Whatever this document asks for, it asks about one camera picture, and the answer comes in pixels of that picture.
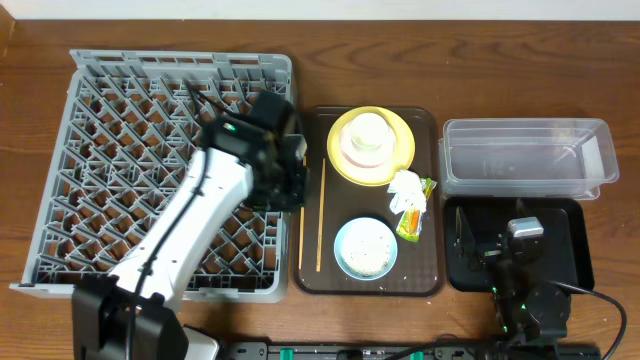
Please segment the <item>wooden chopstick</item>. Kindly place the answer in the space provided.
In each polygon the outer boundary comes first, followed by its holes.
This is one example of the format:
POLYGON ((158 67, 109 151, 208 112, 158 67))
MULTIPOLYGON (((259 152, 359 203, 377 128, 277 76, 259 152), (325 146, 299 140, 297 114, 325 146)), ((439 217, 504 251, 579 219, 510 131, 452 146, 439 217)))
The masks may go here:
POLYGON ((305 207, 301 207, 299 215, 298 270, 302 269, 304 254, 305 207))
POLYGON ((325 203, 325 184, 326 184, 326 158, 322 159, 321 179, 319 190, 319 207, 318 207, 318 231, 317 231, 317 250, 316 250, 316 266, 315 271, 320 272, 322 268, 322 244, 323 244, 323 224, 324 224, 324 203, 325 203))

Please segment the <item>yellow orange snack wrapper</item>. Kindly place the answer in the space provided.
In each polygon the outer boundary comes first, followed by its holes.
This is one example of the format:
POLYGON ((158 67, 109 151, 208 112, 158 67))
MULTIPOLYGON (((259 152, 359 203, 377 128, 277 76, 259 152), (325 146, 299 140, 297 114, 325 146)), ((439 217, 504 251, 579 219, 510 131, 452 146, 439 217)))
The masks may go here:
MULTIPOLYGON (((427 200, 427 205, 431 198, 432 193, 437 187, 437 182, 431 178, 423 178, 426 180, 426 189, 425 196, 427 200)), ((400 220, 396 226, 396 234, 401 238, 410 241, 410 242, 418 242, 420 238, 420 233, 422 230, 422 219, 423 215, 427 212, 427 206, 425 212, 420 212, 417 209, 409 209, 402 213, 400 220)))

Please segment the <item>white napkin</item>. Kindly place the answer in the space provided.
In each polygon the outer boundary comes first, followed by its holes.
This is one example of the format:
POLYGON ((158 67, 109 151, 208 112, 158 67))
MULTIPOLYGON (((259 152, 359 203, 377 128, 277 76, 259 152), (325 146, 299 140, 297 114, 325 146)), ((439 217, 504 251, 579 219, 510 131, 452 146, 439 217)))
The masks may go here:
POLYGON ((426 211, 426 180, 409 170, 395 173, 389 183, 387 192, 393 195, 389 208, 392 213, 399 214, 409 209, 426 211))

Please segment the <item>light blue bowl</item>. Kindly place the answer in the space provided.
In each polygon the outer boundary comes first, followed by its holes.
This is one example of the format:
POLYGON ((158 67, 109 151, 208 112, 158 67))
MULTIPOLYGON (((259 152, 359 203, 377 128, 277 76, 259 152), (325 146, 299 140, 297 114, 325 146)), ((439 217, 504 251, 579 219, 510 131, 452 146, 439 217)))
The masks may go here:
POLYGON ((340 269, 356 280, 373 281, 394 267, 398 244, 394 232, 371 217, 345 223, 334 240, 334 257, 340 269))

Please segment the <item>rice and food scraps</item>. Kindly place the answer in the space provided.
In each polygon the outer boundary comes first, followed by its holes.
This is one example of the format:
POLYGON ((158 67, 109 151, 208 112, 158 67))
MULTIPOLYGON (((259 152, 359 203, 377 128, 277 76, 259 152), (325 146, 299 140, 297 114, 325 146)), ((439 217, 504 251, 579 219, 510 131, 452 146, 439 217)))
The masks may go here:
POLYGON ((351 271, 362 277, 374 277, 389 263, 391 247, 384 234, 354 227, 345 235, 341 254, 351 271))

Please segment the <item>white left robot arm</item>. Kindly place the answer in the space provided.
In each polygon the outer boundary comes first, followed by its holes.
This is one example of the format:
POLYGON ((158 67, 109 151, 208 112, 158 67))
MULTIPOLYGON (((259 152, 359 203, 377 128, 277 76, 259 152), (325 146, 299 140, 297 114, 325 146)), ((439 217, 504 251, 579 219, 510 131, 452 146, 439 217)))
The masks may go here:
POLYGON ((190 279, 241 205, 295 212, 305 202, 306 140, 294 106, 262 91, 246 114, 202 123, 201 147, 144 239, 105 276, 72 293, 77 359, 215 359, 219 343, 177 314, 190 279))

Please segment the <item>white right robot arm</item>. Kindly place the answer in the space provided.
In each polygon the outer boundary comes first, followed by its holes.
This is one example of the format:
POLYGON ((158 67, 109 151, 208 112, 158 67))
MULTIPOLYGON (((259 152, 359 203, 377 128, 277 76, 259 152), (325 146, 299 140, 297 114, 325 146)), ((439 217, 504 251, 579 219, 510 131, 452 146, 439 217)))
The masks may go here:
POLYGON ((547 346, 567 335, 570 296, 528 270, 544 253, 538 218, 510 220, 495 244, 481 247, 458 207, 455 245, 470 271, 489 273, 497 317, 510 344, 547 346))

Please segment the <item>black waste tray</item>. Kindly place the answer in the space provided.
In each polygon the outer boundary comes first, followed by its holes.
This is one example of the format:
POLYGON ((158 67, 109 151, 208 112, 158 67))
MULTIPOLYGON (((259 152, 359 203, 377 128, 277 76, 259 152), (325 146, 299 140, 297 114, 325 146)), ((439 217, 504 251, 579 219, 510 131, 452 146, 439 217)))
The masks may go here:
POLYGON ((527 266, 536 278, 552 279, 591 290, 595 280, 584 214, 580 204, 568 198, 451 197, 444 203, 444 242, 447 276, 462 292, 490 292, 488 269, 474 271, 457 242, 457 221, 470 227, 479 254, 499 248, 508 222, 535 217, 544 230, 544 252, 527 266))

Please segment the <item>clear plastic waste bin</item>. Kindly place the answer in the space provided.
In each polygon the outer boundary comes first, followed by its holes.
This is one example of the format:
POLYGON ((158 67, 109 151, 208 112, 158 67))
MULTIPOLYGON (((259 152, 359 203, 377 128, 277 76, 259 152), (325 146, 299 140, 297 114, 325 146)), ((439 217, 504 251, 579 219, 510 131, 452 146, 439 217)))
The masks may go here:
POLYGON ((597 118, 451 119, 439 160, 448 196, 591 200, 619 178, 609 126, 597 118))

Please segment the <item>brown plastic serving tray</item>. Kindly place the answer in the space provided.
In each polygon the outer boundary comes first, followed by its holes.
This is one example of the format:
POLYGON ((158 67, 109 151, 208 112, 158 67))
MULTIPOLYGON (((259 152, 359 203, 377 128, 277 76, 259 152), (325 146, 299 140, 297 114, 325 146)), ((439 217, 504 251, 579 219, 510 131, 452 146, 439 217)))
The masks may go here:
POLYGON ((298 243, 295 242, 292 271, 299 288, 314 295, 375 295, 430 297, 445 283, 443 219, 440 190, 435 189, 423 215, 418 242, 399 238, 394 267, 384 277, 360 281, 345 274, 334 257, 334 240, 339 229, 359 217, 372 217, 394 229, 400 218, 389 210, 392 195, 386 186, 365 187, 340 175, 327 155, 329 130, 347 107, 317 107, 302 115, 308 143, 310 170, 305 201, 304 254, 298 270, 298 243), (322 159, 326 158, 326 186, 322 244, 322 268, 315 271, 318 207, 322 159))

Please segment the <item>yellow plate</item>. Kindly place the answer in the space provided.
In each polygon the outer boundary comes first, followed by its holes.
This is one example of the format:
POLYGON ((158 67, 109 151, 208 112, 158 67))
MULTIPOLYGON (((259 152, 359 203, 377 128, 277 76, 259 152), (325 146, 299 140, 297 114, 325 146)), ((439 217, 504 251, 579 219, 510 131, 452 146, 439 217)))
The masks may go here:
POLYGON ((327 137, 327 155, 335 170, 345 179, 368 187, 386 185, 392 181, 396 172, 407 170, 413 161, 415 148, 414 136, 407 122, 397 113, 377 106, 364 106, 346 111, 334 122, 327 137), (378 167, 358 167, 349 162, 339 149, 342 129, 362 113, 381 115, 396 136, 396 147, 391 159, 378 167))

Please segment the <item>white cup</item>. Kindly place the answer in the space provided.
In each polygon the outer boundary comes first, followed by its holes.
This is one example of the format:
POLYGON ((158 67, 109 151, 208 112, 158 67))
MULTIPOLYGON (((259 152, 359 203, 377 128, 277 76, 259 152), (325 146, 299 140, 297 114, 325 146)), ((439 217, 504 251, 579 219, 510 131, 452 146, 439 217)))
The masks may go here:
POLYGON ((376 113, 357 115, 349 124, 353 145, 359 150, 379 149, 390 139, 390 129, 386 120, 376 113))

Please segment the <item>grey plastic dish rack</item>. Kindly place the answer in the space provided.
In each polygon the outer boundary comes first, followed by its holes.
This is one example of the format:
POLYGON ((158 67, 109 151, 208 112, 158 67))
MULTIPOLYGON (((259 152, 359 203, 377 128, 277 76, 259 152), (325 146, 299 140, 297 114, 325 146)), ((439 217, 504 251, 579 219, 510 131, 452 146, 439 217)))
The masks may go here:
POLYGON ((76 64, 18 292, 71 296, 145 237, 197 150, 201 115, 247 112, 268 90, 297 96, 282 54, 74 49, 76 64))

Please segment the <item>black rail with green clips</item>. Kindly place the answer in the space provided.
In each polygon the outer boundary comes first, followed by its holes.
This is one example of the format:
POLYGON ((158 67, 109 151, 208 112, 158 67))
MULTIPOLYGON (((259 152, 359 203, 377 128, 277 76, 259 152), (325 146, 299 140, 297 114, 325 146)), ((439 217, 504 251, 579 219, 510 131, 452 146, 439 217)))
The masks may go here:
POLYGON ((587 345, 505 347, 449 339, 414 346, 237 342, 226 345, 217 357, 222 360, 599 360, 601 353, 587 345))

